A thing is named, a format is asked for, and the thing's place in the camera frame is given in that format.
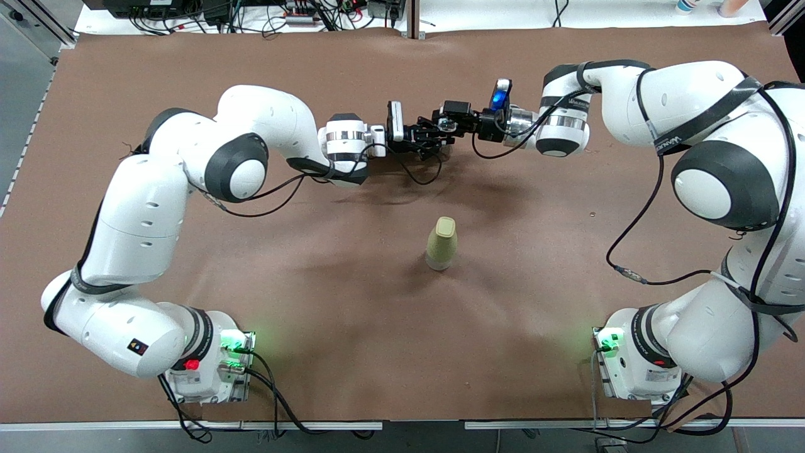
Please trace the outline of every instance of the white table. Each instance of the white table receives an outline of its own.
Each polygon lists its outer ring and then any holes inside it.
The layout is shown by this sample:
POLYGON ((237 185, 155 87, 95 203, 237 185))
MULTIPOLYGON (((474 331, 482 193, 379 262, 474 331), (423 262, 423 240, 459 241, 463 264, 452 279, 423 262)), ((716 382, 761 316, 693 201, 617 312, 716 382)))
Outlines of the white table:
MULTIPOLYGON (((689 15, 679 15, 675 11, 674 0, 570 0, 568 8, 562 14, 562 26, 570 28, 607 28, 607 27, 708 27, 719 25, 740 25, 757 20, 766 20, 758 0, 749 0, 734 18, 725 19, 716 12, 720 0, 702 0, 699 6, 689 15)), ((433 33, 457 30, 496 30, 548 28, 556 16, 552 0, 423 0, 420 7, 422 31, 433 33)), ((278 6, 255 6, 245 8, 243 27, 254 30, 265 28, 270 31, 266 21, 270 16, 282 16, 278 6)), ((350 29, 352 24, 342 15, 344 28, 350 29)), ((188 19, 168 20, 168 27, 190 22, 188 19)), ((200 21, 209 33, 217 33, 200 21)), ((365 15, 355 22, 355 27, 363 27, 369 22, 365 15)), ((148 22, 152 27, 164 27, 161 21, 148 22)), ((282 26, 282 19, 272 19, 274 27, 282 26)), ((375 19, 369 27, 383 27, 382 19, 375 19)), ((282 27, 283 33, 322 31, 324 26, 316 27, 282 27)), ((397 30, 407 28, 405 17, 395 24, 397 30)), ((96 35, 141 35, 145 32, 137 30, 128 20, 115 19, 105 10, 90 10, 86 6, 81 12, 76 31, 96 35)), ((201 32, 195 23, 188 24, 182 31, 201 32)))

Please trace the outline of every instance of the black square sticker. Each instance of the black square sticker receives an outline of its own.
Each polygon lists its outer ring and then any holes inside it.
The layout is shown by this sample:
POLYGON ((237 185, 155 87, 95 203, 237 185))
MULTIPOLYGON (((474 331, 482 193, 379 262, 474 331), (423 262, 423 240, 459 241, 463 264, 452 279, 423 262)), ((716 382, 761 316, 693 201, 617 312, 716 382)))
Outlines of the black square sticker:
POLYGON ((138 339, 131 339, 131 341, 129 341, 129 346, 128 346, 127 349, 129 351, 134 352, 135 354, 143 355, 143 354, 146 353, 146 350, 148 349, 148 345, 143 343, 143 342, 141 342, 138 339))

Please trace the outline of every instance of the brown leather mat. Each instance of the brown leather mat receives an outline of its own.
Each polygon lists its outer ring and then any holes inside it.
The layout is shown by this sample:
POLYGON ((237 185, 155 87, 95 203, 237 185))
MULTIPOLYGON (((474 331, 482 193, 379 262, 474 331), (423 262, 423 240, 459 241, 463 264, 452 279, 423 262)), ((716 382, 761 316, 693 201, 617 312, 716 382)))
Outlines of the brown leather mat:
MULTIPOLYGON (((269 41, 82 36, 63 52, 0 220, 0 422, 174 418, 156 380, 117 372, 46 330, 39 308, 45 285, 81 256, 124 143, 138 143, 161 110, 212 116, 225 89, 256 84, 296 94, 320 125, 337 112, 384 123, 393 99, 413 123, 445 99, 480 108, 498 77, 514 79, 516 103, 536 108, 555 65, 614 58, 657 67, 719 59, 761 81, 795 79, 785 44, 765 23, 473 31, 425 41, 383 30, 269 41)), ((467 138, 427 187, 386 159, 371 164, 359 189, 308 181, 266 218, 234 218, 195 196, 172 267, 142 290, 155 301, 225 311, 256 330, 258 350, 303 420, 589 418, 591 327, 701 282, 643 287, 605 265, 606 248, 654 184, 656 157, 609 135, 599 98, 591 112, 588 150, 574 158, 515 152, 489 162, 467 138), (441 215, 457 222, 459 252, 436 273, 423 251, 441 215)), ((293 174, 279 154, 269 163, 269 186, 293 174)), ((235 209, 258 212, 282 197, 235 209)), ((728 234, 688 214, 666 186, 615 258, 669 278, 717 266, 728 234)), ((805 353, 783 339, 737 388, 736 415, 805 416, 804 381, 805 353)), ((210 406, 204 417, 266 420, 267 401, 255 386, 249 402, 210 406)), ((646 413, 647 405, 612 400, 599 411, 646 413)))

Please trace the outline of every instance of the brown table surface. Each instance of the brown table surface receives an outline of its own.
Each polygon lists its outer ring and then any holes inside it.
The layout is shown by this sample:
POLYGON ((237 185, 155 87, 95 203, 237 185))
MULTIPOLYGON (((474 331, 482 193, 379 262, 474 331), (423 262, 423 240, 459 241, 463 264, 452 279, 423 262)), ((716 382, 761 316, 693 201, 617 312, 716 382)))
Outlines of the brown table surface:
MULTIPOLYGON (((413 123, 445 99, 480 108, 498 77, 514 79, 516 103, 536 108, 555 65, 614 58, 657 67, 718 59, 761 81, 795 79, 782 38, 765 23, 470 31, 424 41, 387 30, 273 40, 82 36, 62 52, 0 221, 0 422, 174 418, 156 380, 120 373, 46 330, 39 308, 44 286, 80 257, 128 151, 123 143, 138 143, 161 110, 212 116, 225 89, 256 84, 296 94, 320 125, 345 111, 384 123, 389 100, 401 100, 413 123)), ((605 265, 657 162, 649 148, 609 135, 598 98, 591 112, 587 152, 573 158, 515 152, 486 161, 467 138, 427 187, 386 159, 370 165, 358 189, 306 182, 266 218, 234 218, 196 196, 173 265, 142 291, 223 310, 256 330, 258 350, 303 420, 589 418, 591 327, 701 282, 646 287, 605 265), (460 240, 453 267, 437 273, 423 249, 441 215, 454 217, 460 240)), ((292 174, 272 153, 268 185, 292 174)), ((237 208, 258 212, 282 197, 237 208)), ((728 235, 688 214, 666 186, 615 259, 650 278, 678 276, 717 266, 728 235)), ((736 389, 735 414, 805 416, 804 381, 803 349, 779 341, 736 389)), ((248 402, 205 406, 203 415, 267 420, 267 401, 255 386, 248 402)), ((607 400, 599 413, 646 412, 646 404, 607 400)))

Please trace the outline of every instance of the robotic arm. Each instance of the robotic arm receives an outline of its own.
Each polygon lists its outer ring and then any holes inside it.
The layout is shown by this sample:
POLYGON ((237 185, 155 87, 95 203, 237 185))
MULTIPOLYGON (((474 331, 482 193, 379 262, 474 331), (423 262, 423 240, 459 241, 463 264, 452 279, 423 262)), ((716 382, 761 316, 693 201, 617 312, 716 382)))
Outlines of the robotic arm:
POLYGON ((253 197, 266 177, 268 150, 301 172, 354 187, 367 176, 382 127, 334 115, 320 131, 298 98, 239 85, 210 119, 184 109, 159 114, 135 154, 109 183, 85 253, 44 290, 45 324, 132 376, 165 373, 181 401, 246 399, 244 367, 255 335, 218 311, 154 303, 138 286, 171 263, 194 191, 226 202, 253 197))
MULTIPOLYGON (((510 105, 511 82, 501 79, 483 111, 448 101, 433 114, 431 123, 447 136, 473 133, 546 156, 569 156, 584 150, 589 102, 601 93, 602 116, 613 137, 653 145, 661 157, 686 151, 671 179, 688 211, 745 232, 708 282, 674 301, 618 310, 597 330, 597 345, 609 350, 602 374, 610 396, 661 405, 679 387, 682 372, 727 380, 752 358, 754 316, 763 350, 805 310, 802 165, 790 162, 782 119, 760 88, 719 61, 657 70, 633 60, 562 64, 544 78, 539 112, 510 105), (796 170, 789 175, 791 168, 796 170), (788 185, 791 208, 782 213, 788 185), (775 229, 778 236, 763 265, 775 229), (755 296, 765 304, 747 290, 759 265, 755 296)), ((777 83, 766 87, 766 95, 790 124, 798 156, 805 141, 805 90, 777 83)), ((629 269, 615 269, 648 283, 629 269)))

